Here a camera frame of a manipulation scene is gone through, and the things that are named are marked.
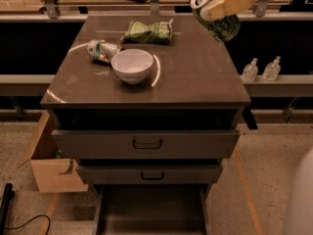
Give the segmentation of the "green soda can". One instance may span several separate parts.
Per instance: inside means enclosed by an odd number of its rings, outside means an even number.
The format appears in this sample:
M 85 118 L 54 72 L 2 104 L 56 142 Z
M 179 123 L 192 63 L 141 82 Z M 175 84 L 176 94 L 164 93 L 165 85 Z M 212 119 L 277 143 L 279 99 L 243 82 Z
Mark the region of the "green soda can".
M 191 0 L 190 6 L 192 8 L 192 13 L 198 22 L 202 24 L 217 41 L 227 42 L 238 34 L 241 22 L 236 15 L 226 16 L 222 19 L 211 22 L 204 20 L 201 17 L 201 10 L 211 1 L 212 0 Z

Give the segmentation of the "grey drawer cabinet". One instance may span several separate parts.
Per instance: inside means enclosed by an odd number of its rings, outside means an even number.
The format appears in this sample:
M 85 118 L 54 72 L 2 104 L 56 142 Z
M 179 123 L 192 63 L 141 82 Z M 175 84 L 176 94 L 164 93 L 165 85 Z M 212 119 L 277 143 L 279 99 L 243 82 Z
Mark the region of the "grey drawer cabinet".
M 237 130 L 249 97 L 225 46 L 195 18 L 173 19 L 167 45 L 151 44 L 151 74 L 130 85 L 106 67 L 91 62 L 85 44 L 117 42 L 130 24 L 127 16 L 91 16 L 74 41 L 46 91 L 42 106 L 54 130 L 180 131 Z M 221 165 L 220 159 L 77 159 L 79 165 Z M 209 184 L 197 185 L 204 192 Z

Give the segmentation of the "white green crushed can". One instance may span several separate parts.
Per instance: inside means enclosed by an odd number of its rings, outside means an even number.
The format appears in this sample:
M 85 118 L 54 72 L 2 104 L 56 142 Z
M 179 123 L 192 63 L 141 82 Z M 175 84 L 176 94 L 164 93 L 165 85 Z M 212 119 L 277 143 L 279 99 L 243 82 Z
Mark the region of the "white green crushed can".
M 121 46 L 102 40 L 91 40 L 87 45 L 89 57 L 94 61 L 109 64 L 112 57 L 122 49 Z

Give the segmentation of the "middle grey drawer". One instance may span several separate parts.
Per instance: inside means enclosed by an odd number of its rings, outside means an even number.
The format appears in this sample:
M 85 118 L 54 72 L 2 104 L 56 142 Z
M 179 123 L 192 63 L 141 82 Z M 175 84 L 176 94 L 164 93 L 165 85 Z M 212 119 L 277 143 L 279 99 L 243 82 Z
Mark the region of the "middle grey drawer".
M 221 174 L 220 164 L 201 165 L 79 165 L 82 181 L 107 184 L 209 184 Z

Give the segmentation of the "top grey drawer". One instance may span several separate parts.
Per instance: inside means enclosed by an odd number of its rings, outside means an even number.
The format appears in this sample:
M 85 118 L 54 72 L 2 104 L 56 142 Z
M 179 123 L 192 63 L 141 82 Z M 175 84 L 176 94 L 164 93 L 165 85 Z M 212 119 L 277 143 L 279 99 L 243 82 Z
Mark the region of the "top grey drawer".
M 220 159 L 231 156 L 240 132 L 54 130 L 52 137 L 77 159 Z

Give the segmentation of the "bottom open grey drawer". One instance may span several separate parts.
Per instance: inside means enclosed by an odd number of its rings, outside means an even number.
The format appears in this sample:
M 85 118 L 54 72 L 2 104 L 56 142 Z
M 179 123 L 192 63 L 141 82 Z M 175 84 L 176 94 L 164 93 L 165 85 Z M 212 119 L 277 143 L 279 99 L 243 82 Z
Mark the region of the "bottom open grey drawer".
M 99 192 L 92 235 L 211 235 L 197 185 L 115 185 Z

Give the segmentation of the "left clear sanitizer bottle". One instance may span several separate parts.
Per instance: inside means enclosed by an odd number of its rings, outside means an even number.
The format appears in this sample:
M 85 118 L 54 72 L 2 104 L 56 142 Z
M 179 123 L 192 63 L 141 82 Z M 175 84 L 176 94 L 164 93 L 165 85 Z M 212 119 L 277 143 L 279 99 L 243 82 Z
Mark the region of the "left clear sanitizer bottle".
M 242 73 L 242 80 L 244 82 L 254 82 L 258 73 L 257 59 L 253 58 L 252 61 L 245 66 Z

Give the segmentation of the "clear sanitizer bottle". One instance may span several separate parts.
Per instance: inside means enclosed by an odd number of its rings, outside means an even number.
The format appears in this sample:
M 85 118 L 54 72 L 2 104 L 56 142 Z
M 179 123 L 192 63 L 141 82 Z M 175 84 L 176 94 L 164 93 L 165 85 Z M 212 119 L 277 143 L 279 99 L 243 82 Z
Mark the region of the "clear sanitizer bottle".
M 258 73 L 257 59 L 253 58 L 252 61 L 245 66 L 242 73 L 242 80 L 244 82 L 254 82 Z
M 264 72 L 263 77 L 267 80 L 275 80 L 281 70 L 280 66 L 281 57 L 277 56 L 275 60 L 271 63 L 269 63 Z

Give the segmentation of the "green chip bag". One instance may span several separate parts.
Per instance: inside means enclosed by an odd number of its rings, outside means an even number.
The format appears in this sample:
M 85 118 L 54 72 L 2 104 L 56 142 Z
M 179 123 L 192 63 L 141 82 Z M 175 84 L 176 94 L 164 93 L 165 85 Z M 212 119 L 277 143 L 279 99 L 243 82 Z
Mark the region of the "green chip bag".
M 132 21 L 122 40 L 137 43 L 167 44 L 172 39 L 172 25 L 173 20 L 152 24 Z

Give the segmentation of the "right clear sanitizer bottle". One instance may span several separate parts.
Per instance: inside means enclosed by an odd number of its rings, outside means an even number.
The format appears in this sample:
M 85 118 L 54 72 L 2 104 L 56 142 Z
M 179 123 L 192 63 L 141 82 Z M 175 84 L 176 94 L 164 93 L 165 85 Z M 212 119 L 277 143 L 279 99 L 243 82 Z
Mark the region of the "right clear sanitizer bottle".
M 277 56 L 275 60 L 271 63 L 269 63 L 264 72 L 263 77 L 267 80 L 275 80 L 281 70 L 280 66 L 281 57 Z

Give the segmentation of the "white ceramic bowl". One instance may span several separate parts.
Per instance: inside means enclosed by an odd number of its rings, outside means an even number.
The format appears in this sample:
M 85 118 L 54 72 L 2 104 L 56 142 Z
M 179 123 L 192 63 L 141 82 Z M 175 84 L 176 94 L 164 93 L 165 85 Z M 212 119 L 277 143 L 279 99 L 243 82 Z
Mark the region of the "white ceramic bowl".
M 141 49 L 123 50 L 112 57 L 111 65 L 116 76 L 128 84 L 138 84 L 152 70 L 153 56 Z

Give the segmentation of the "cardboard box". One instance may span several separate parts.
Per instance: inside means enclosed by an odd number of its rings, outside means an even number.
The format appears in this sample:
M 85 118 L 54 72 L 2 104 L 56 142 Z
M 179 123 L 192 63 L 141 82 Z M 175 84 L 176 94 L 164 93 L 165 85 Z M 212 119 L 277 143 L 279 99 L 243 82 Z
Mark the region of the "cardboard box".
M 76 161 L 60 154 L 61 150 L 52 138 L 54 129 L 54 122 L 44 111 L 24 148 L 19 165 L 30 162 L 40 193 L 86 192 L 88 185 L 75 171 Z

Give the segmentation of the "black floor pole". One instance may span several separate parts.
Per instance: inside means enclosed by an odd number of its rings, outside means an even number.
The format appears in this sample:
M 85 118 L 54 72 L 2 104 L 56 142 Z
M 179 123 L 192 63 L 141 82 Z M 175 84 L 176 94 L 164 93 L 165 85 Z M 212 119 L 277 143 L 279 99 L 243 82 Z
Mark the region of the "black floor pole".
M 4 188 L 2 202 L 0 206 L 0 235 L 4 234 L 6 218 L 9 210 L 10 201 L 14 198 L 13 184 L 7 183 Z

